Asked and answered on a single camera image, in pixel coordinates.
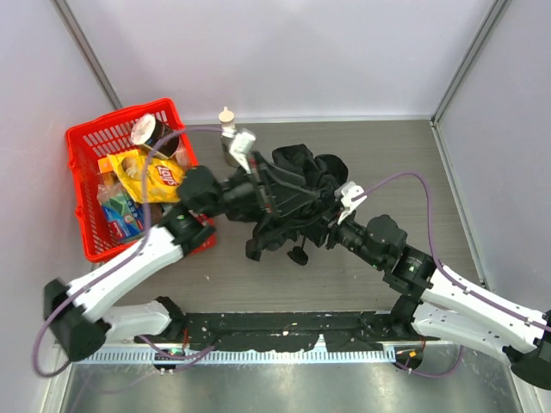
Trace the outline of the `black folding umbrella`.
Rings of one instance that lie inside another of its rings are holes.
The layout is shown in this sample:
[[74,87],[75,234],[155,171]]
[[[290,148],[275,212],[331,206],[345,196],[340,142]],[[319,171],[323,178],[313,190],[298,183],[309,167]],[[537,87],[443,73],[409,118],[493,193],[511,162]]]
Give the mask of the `black folding umbrella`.
[[314,155],[304,144],[277,148],[272,158],[269,162],[258,151],[247,158],[261,213],[245,244],[245,256],[258,262],[265,250],[300,241],[288,256],[304,266],[305,243],[319,248],[327,240],[329,225],[341,209],[335,192],[347,182],[349,170],[340,157]]

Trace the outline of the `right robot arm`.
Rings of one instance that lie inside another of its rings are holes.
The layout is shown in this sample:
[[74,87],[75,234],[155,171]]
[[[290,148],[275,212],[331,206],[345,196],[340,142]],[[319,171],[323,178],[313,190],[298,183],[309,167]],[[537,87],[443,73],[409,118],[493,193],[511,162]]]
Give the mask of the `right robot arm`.
[[511,302],[467,280],[406,242],[387,215],[357,224],[353,216],[328,225],[327,248],[337,244],[382,272],[412,303],[407,323],[421,336],[479,351],[503,362],[525,382],[550,388],[550,314]]

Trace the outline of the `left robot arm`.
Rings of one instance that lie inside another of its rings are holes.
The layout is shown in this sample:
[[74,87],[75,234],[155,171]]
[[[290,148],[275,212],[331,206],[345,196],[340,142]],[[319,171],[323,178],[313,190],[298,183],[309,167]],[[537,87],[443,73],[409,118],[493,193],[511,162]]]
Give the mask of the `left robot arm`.
[[178,202],[140,240],[100,268],[70,283],[59,278],[47,283],[45,327],[68,361],[82,361],[107,342],[183,338],[185,316],[171,299],[158,297],[143,305],[116,303],[161,269],[198,250],[215,232],[212,224]]

